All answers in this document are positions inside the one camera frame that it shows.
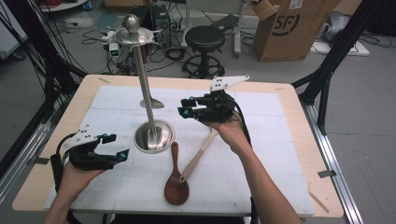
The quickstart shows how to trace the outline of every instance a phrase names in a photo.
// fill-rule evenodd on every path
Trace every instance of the floor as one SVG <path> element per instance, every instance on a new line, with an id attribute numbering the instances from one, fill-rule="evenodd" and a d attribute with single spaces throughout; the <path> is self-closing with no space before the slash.
<path id="1" fill-rule="evenodd" d="M 79 9 L 68 13 L 78 13 Z M 88 13 L 102 32 L 106 26 L 117 27 L 120 18 L 113 12 L 95 9 Z M 99 42 L 84 45 L 82 35 L 93 30 L 74 29 L 63 33 L 66 47 L 76 60 L 90 73 L 107 72 L 106 52 Z M 90 36 L 100 37 L 98 33 Z M 379 37 L 386 43 L 385 37 Z M 346 182 L 357 204 L 364 223 L 394 223 L 396 220 L 396 48 L 381 48 L 362 43 L 370 51 L 369 57 L 347 56 L 336 70 L 330 89 L 326 118 L 326 130 L 335 156 L 344 172 Z M 250 81 L 291 83 L 314 72 L 324 55 L 309 53 L 304 61 L 259 63 L 250 47 L 242 45 L 238 59 L 232 54 L 233 39 L 226 38 L 223 53 L 214 55 L 225 67 L 226 76 L 250 75 Z M 157 52 L 152 61 L 161 59 Z M 170 64 L 149 62 L 148 70 Z M 173 63 L 163 69 L 148 72 L 155 77 L 187 77 L 180 69 L 181 63 Z M 23 128 L 44 102 L 34 69 L 28 60 L 8 59 L 0 61 L 0 159 L 12 146 Z M 11 192 L 0 202 L 0 223 L 40 223 L 44 213 L 26 213 L 12 210 L 12 201 L 24 178 L 29 174 L 26 166 Z M 84 223 L 100 223 L 101 217 L 78 214 Z M 308 219 L 305 223 L 347 223 L 344 217 L 333 219 Z"/>

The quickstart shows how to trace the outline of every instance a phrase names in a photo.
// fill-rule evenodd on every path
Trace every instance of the stool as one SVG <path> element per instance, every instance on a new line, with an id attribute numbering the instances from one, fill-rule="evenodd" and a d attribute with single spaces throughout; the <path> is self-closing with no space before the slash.
<path id="1" fill-rule="evenodd" d="M 220 64 L 219 60 L 207 55 L 207 53 L 213 52 L 223 46 L 225 37 L 221 30 L 211 26 L 197 26 L 191 28 L 186 33 L 185 39 L 186 43 L 193 51 L 201 53 L 199 55 L 191 56 L 181 66 L 182 71 L 187 71 L 190 74 L 189 78 L 213 78 L 213 76 L 217 74 L 219 74 L 220 77 L 224 76 L 224 67 Z M 201 58 L 201 62 L 193 62 L 192 60 L 195 58 Z"/>

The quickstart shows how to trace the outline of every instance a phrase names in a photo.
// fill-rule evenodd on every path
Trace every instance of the wooden table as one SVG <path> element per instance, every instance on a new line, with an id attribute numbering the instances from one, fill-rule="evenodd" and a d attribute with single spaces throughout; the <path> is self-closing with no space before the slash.
<path id="1" fill-rule="evenodd" d="M 148 81 L 151 88 L 208 90 L 211 85 L 211 80 L 201 79 L 150 77 Z M 49 158 L 61 139 L 79 128 L 101 86 L 138 87 L 139 80 L 137 77 L 99 75 L 85 77 L 41 153 L 42 158 Z M 244 82 L 230 90 L 269 92 L 278 95 L 315 208 L 314 217 L 341 217 L 344 210 L 332 181 L 329 177 L 320 178 L 318 175 L 319 172 L 326 170 L 326 166 L 295 89 L 289 84 Z M 43 205 L 52 187 L 53 178 L 50 163 L 36 164 L 14 200 L 13 208 L 18 211 L 43 211 Z"/>

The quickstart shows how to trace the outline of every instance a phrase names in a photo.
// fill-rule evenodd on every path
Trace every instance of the gripper camera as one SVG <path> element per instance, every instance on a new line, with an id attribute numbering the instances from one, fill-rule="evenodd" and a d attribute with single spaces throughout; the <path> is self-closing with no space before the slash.
<path id="1" fill-rule="evenodd" d="M 89 125 L 79 130 L 64 146 L 68 149 L 69 160 L 81 170 L 108 170 L 114 165 L 128 159 L 129 149 L 118 152 L 115 156 L 99 155 L 95 153 L 96 147 L 114 142 L 115 134 L 95 135 Z"/>
<path id="2" fill-rule="evenodd" d="M 249 76 L 239 77 L 214 77 L 210 93 L 203 97 L 190 97 L 182 99 L 182 107 L 178 107 L 178 114 L 184 119 L 193 118 L 201 122 L 224 122 L 234 111 L 235 101 L 225 92 L 240 82 L 248 80 Z"/>

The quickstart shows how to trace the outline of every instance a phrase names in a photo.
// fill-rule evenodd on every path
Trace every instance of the round metal base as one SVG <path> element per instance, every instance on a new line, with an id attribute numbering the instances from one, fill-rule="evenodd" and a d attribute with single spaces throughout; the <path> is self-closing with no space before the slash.
<path id="1" fill-rule="evenodd" d="M 145 153 L 160 153 L 172 146 L 175 140 L 175 129 L 162 119 L 154 120 L 157 136 L 151 137 L 150 124 L 141 124 L 134 133 L 134 144 Z"/>

